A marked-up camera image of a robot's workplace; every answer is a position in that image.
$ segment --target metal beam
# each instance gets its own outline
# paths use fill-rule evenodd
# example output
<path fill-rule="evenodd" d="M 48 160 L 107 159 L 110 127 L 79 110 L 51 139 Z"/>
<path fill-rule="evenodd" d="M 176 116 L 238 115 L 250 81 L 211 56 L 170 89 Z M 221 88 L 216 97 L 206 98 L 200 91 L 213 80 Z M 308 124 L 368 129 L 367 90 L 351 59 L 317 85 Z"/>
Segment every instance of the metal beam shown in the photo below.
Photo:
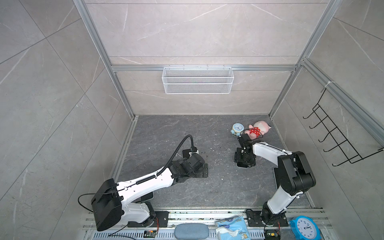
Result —
<path fill-rule="evenodd" d="M 91 36 L 91 39 L 100 55 L 100 58 L 103 61 L 105 68 L 107 69 L 107 72 L 111 77 L 113 84 L 116 87 L 116 90 L 119 93 L 119 96 L 124 104 L 125 109 L 127 110 L 130 118 L 133 119 L 135 117 L 133 110 L 128 102 L 127 96 L 125 95 L 125 92 L 123 90 L 123 87 L 121 86 L 119 79 L 117 78 L 116 74 L 113 72 L 111 68 L 112 66 L 111 61 L 109 60 L 107 52 L 103 46 L 103 43 L 101 42 L 100 36 L 97 33 L 96 27 L 92 21 L 92 18 L 88 12 L 88 9 L 84 1 L 83 0 L 73 0 L 73 1 L 74 1 L 74 4 L 76 5 L 77 10 L 79 11 L 79 14 L 85 24 L 85 27 L 89 32 L 89 35 Z"/>
<path fill-rule="evenodd" d="M 112 65 L 113 71 L 163 71 L 164 67 L 231 67 L 233 71 L 295 71 L 293 64 L 259 64 L 259 65 L 164 65 L 164 64 L 132 64 Z"/>
<path fill-rule="evenodd" d="M 280 104 L 283 102 L 286 94 L 288 93 L 293 82 L 295 81 L 297 74 L 300 72 L 301 68 L 303 67 L 301 62 L 303 61 L 304 58 L 308 58 L 308 56 L 311 54 L 312 50 L 316 46 L 320 37 L 323 35 L 325 29 L 327 28 L 329 22 L 332 20 L 333 15 L 336 13 L 336 10 L 339 8 L 342 1 L 343 0 L 329 1 L 323 15 L 320 18 L 319 23 L 317 24 L 307 45 L 305 46 L 301 56 L 299 57 L 299 60 L 296 64 L 297 65 L 296 71 L 289 76 L 287 82 L 284 84 L 283 89 L 281 90 L 279 96 L 277 97 L 274 105 L 272 106 L 271 111 L 269 112 L 270 118 L 273 118 L 273 116 L 275 115 L 277 109 L 280 107 Z"/>
<path fill-rule="evenodd" d="M 317 81 L 321 83 L 321 85 L 325 86 L 329 81 L 332 81 L 309 59 L 304 59 L 303 66 L 309 73 L 312 74 L 312 76 L 314 76 L 314 78 L 316 78 Z M 374 139 L 376 139 L 381 146 L 384 146 L 384 126 L 378 120 L 372 117 L 337 83 L 329 84 L 327 86 L 327 90 L 367 130 L 367 132 L 369 132 Z"/>

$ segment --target red polka dot outfit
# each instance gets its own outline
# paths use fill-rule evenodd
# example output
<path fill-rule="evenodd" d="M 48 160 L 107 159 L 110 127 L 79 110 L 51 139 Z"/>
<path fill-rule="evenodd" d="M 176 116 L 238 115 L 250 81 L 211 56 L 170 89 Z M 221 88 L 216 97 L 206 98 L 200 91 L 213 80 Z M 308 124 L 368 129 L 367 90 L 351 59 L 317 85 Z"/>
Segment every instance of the red polka dot outfit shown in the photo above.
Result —
<path fill-rule="evenodd" d="M 254 133 L 254 134 L 256 134 L 256 137 L 259 137 L 259 136 L 260 136 L 260 128 L 258 128 L 258 127 L 254 127 L 254 128 L 252 128 L 252 129 L 249 130 L 249 133 L 250 133 L 250 134 L 251 134 L 251 133 Z"/>

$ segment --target black wire hook rack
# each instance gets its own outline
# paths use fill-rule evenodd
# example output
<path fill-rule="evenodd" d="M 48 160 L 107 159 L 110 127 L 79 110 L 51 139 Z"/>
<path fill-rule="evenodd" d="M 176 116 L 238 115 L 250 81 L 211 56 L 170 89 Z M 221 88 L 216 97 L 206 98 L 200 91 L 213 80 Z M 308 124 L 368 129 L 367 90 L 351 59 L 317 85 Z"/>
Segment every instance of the black wire hook rack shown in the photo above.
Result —
<path fill-rule="evenodd" d="M 336 167 L 336 166 L 340 166 L 341 164 L 346 163 L 346 162 L 349 162 L 349 163 L 353 164 L 353 163 L 359 162 L 359 161 L 361 161 L 361 160 L 363 160 L 363 159 L 366 159 L 366 158 L 368 158 L 368 157 L 370 157 L 370 156 L 372 156 L 372 155 L 375 155 L 376 153 L 379 153 L 379 152 L 384 151 L 384 147 L 382 147 L 382 148 L 378 149 L 377 152 L 372 153 L 372 154 L 370 154 L 370 155 L 368 155 L 368 156 L 366 156 L 366 157 L 362 157 L 362 156 L 359 154 L 359 152 L 355 149 L 355 147 L 350 143 L 350 141 L 345 137 L 345 135 L 341 132 L 341 130 L 339 129 L 339 127 L 336 126 L 336 124 L 335 124 L 334 121 L 330 118 L 330 116 L 329 116 L 329 115 L 324 111 L 324 109 L 320 106 L 319 103 L 320 103 L 320 100 L 321 100 L 321 98 L 323 97 L 324 93 L 325 93 L 325 91 L 323 91 L 323 93 L 322 93 L 322 95 L 321 95 L 319 101 L 318 101 L 318 102 L 316 103 L 316 105 L 312 108 L 312 113 L 311 113 L 308 117 L 306 117 L 306 118 L 303 117 L 303 119 L 307 119 L 307 118 L 309 118 L 312 114 L 315 114 L 315 115 L 317 116 L 317 118 L 320 120 L 320 122 L 319 122 L 318 124 L 316 124 L 314 127 L 311 127 L 311 126 L 310 126 L 310 129 L 313 129 L 313 128 L 317 127 L 320 123 L 322 123 L 323 126 L 325 127 L 325 129 L 327 129 L 327 131 L 328 131 L 328 133 L 327 133 L 327 135 L 324 137 L 324 139 L 321 140 L 321 141 L 318 139 L 318 141 L 319 141 L 319 142 L 324 142 L 325 139 L 328 137 L 328 135 L 330 135 L 330 136 L 333 138 L 333 140 L 335 141 L 335 143 L 337 144 L 336 146 L 334 146 L 334 147 L 331 148 L 330 150 L 325 151 L 325 150 L 323 149 L 323 151 L 324 151 L 324 152 L 329 152 L 329 151 L 331 151 L 331 150 L 333 150 L 333 149 L 335 149 L 335 148 L 338 147 L 338 148 L 340 148 L 340 150 L 341 150 L 341 152 L 344 154 L 344 156 L 347 158 L 347 160 L 345 160 L 344 162 L 342 162 L 342 163 L 340 163 L 340 164 L 337 164 L 337 165 L 332 164 L 332 166 L 334 166 L 334 167 Z M 318 109 L 321 109 L 321 110 L 324 112 L 325 117 L 324 117 L 323 119 L 321 119 L 321 118 L 319 117 L 319 115 L 316 113 L 316 110 L 318 110 Z M 332 122 L 332 124 L 334 125 L 334 128 L 331 129 L 331 130 L 329 130 L 328 127 L 327 127 L 327 126 L 324 124 L 324 122 L 323 122 L 323 121 L 324 121 L 325 119 L 327 119 L 327 118 L 328 118 L 328 119 Z M 338 143 L 337 140 L 335 139 L 335 137 L 332 135 L 332 132 L 333 132 L 334 130 L 336 130 L 336 129 L 341 133 L 341 135 L 342 135 L 343 138 L 345 139 L 345 140 L 343 140 L 341 143 Z M 349 157 L 347 156 L 347 154 L 344 152 L 344 150 L 341 148 L 340 145 L 343 144 L 343 143 L 345 143 L 345 142 L 347 142 L 346 144 L 349 144 L 349 145 L 353 148 L 353 150 L 356 152 L 356 155 L 355 155 L 355 156 L 349 158 Z M 357 161 L 351 162 L 351 160 L 354 159 L 354 158 L 356 158 L 356 157 L 359 157 L 359 159 L 358 159 Z"/>

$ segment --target white zip tie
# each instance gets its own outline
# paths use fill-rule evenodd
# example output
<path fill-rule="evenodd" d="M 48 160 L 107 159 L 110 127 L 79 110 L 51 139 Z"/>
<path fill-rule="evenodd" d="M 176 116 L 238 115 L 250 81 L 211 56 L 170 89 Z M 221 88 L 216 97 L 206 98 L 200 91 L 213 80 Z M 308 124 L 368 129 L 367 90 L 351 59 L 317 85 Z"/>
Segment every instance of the white zip tie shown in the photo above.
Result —
<path fill-rule="evenodd" d="M 324 91 L 324 89 L 328 86 L 328 84 L 330 84 L 330 83 L 335 83 L 335 82 L 332 82 L 332 81 L 328 81 L 328 83 L 327 84 L 325 84 L 325 86 L 324 86 L 324 88 L 321 90 L 321 93 Z"/>

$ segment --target yellow and blue alarm clock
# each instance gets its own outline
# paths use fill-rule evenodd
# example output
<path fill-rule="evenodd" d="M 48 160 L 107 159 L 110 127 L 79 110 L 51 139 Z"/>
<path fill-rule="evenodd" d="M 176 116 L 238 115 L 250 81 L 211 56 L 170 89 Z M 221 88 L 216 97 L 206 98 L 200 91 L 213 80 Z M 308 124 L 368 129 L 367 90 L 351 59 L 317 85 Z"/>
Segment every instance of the yellow and blue alarm clock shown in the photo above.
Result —
<path fill-rule="evenodd" d="M 311 218 L 298 216 L 289 223 L 297 240 L 320 240 L 319 228 Z"/>
<path fill-rule="evenodd" d="M 232 126 L 232 130 L 231 130 L 231 133 L 232 135 L 234 136 L 240 136 L 240 133 L 244 130 L 244 126 L 243 124 L 241 123 L 235 123 L 233 126 Z"/>

